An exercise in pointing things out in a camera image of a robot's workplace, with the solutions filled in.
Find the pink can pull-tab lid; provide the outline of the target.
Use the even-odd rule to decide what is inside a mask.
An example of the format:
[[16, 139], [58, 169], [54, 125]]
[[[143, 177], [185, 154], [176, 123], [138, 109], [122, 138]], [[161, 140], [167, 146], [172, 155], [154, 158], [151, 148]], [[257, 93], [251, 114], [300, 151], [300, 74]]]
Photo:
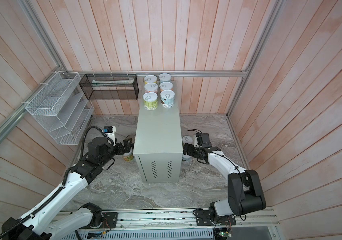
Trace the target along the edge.
[[147, 83], [144, 85], [145, 93], [158, 93], [158, 85], [157, 83]]

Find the yellow can pull-tab lid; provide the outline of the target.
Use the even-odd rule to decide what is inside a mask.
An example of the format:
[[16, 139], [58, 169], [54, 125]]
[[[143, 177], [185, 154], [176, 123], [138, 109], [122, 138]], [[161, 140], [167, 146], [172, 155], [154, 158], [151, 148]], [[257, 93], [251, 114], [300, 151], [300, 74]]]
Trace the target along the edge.
[[156, 84], [157, 83], [157, 76], [155, 75], [147, 75], [144, 77], [144, 84]]

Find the orange can pull-tab lid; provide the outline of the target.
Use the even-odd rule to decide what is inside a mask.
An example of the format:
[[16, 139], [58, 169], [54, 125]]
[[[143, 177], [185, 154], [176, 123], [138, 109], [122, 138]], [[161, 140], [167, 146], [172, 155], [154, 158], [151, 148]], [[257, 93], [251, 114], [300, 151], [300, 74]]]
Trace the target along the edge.
[[162, 82], [159, 84], [160, 91], [167, 91], [167, 90], [173, 90], [174, 85], [172, 82]]

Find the green white can pull-tab lid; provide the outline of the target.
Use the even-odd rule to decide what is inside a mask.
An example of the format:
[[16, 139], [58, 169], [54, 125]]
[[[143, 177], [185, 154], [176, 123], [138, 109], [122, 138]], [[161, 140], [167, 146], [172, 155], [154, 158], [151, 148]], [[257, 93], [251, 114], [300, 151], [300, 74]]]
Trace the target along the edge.
[[163, 73], [163, 74], [160, 74], [158, 76], [158, 79], [159, 79], [159, 82], [160, 83], [163, 83], [163, 82], [170, 82], [171, 79], [172, 79], [172, 76], [170, 74], [167, 74], [167, 73]]

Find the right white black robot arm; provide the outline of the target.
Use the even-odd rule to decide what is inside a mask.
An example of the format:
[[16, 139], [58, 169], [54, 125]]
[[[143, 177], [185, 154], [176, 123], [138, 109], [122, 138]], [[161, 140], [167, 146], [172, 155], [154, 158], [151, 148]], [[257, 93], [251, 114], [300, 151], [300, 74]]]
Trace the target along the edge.
[[210, 221], [218, 223], [230, 216], [245, 216], [266, 208], [258, 173], [246, 170], [230, 160], [220, 148], [212, 145], [208, 133], [197, 132], [193, 144], [184, 144], [183, 153], [201, 164], [213, 166], [228, 181], [227, 199], [211, 203], [202, 217], [197, 216], [198, 221], [208, 216]]

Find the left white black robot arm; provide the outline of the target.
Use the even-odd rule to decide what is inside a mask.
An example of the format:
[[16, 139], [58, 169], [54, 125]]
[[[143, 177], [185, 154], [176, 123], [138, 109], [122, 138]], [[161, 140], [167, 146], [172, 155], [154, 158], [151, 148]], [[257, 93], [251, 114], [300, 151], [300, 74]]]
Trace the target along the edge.
[[55, 224], [52, 220], [104, 171], [105, 165], [113, 166], [115, 156], [130, 153], [131, 145], [131, 138], [121, 143], [114, 143], [109, 137], [94, 138], [88, 143], [88, 152], [66, 170], [63, 181], [48, 196], [18, 219], [9, 218], [2, 225], [0, 240], [60, 240], [83, 227], [107, 226], [101, 208], [92, 203], [84, 204]]

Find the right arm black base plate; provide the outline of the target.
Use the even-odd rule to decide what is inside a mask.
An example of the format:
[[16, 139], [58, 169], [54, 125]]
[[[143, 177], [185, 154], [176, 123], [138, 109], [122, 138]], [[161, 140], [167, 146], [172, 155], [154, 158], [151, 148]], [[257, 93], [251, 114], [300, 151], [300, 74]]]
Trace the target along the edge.
[[236, 219], [233, 215], [217, 216], [211, 209], [195, 209], [193, 215], [198, 226], [235, 226]]

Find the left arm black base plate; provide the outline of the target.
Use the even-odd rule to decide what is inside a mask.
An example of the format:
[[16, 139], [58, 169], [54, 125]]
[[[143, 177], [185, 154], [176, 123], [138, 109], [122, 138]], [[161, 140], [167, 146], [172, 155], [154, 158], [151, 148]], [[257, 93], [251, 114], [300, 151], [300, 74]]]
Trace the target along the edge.
[[101, 228], [102, 229], [115, 229], [118, 219], [118, 213], [117, 212], [102, 212], [102, 223]]

